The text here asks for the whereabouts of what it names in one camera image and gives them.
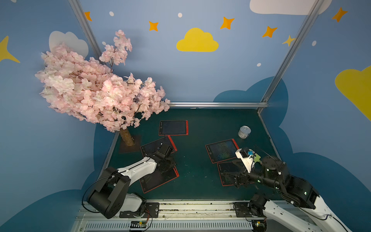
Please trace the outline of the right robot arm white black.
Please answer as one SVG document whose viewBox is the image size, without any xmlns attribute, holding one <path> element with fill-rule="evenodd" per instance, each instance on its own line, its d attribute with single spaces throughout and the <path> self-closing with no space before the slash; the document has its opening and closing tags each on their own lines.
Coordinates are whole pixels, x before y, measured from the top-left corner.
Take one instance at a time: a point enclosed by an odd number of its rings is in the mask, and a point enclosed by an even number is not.
<svg viewBox="0 0 371 232">
<path fill-rule="evenodd" d="M 272 219 L 293 232 L 350 231 L 307 180 L 289 173 L 285 162 L 276 157 L 264 157 L 260 168 L 256 168 L 254 159 L 241 158 L 236 163 L 240 167 L 239 171 L 224 172 L 223 175 L 237 188 L 258 183 L 278 191 L 286 202 L 298 208 L 311 222 L 286 211 L 262 194 L 255 194 L 247 204 L 235 203 L 238 217 Z"/>
</svg>

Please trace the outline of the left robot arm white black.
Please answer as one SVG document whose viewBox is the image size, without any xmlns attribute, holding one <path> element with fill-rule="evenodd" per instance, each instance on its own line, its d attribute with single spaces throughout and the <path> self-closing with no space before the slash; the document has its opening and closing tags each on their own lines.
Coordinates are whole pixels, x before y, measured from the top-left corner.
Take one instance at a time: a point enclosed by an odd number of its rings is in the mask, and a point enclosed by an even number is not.
<svg viewBox="0 0 371 232">
<path fill-rule="evenodd" d="M 173 169 L 175 166 L 174 158 L 171 156 L 173 150 L 171 146 L 162 144 L 151 155 L 127 167 L 106 168 L 92 184 L 91 192 L 84 193 L 82 202 L 89 203 L 95 209 L 94 213 L 101 213 L 107 219 L 121 212 L 127 212 L 136 218 L 148 214 L 146 199 L 138 194 L 129 194 L 128 189 L 147 175 Z"/>
</svg>

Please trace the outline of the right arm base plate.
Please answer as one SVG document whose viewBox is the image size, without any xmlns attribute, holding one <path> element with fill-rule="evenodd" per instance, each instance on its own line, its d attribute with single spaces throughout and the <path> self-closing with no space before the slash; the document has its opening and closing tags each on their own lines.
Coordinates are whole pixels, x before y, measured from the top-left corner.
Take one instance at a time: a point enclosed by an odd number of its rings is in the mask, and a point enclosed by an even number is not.
<svg viewBox="0 0 371 232">
<path fill-rule="evenodd" d="M 254 218 L 262 216 L 262 209 L 254 202 L 235 202 L 233 209 L 238 218 Z"/>
</svg>

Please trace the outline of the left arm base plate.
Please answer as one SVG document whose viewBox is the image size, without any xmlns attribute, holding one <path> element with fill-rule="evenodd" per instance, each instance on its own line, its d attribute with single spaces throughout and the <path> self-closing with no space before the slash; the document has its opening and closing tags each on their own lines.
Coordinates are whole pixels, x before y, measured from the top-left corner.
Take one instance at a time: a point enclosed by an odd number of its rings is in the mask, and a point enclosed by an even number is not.
<svg viewBox="0 0 371 232">
<path fill-rule="evenodd" d="M 138 210 L 120 211 L 120 218 L 157 218 L 159 213 L 159 203 L 142 203 Z"/>
</svg>

